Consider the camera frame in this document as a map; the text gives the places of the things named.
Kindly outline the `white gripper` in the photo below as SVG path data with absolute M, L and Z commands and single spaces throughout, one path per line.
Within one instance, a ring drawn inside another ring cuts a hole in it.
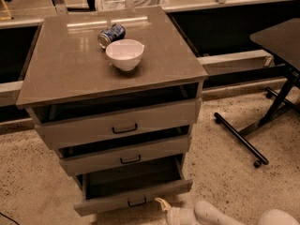
M 167 212 L 166 220 L 168 225 L 199 225 L 192 209 L 171 207 L 171 205 L 161 198 L 155 198 L 161 206 L 163 212 Z

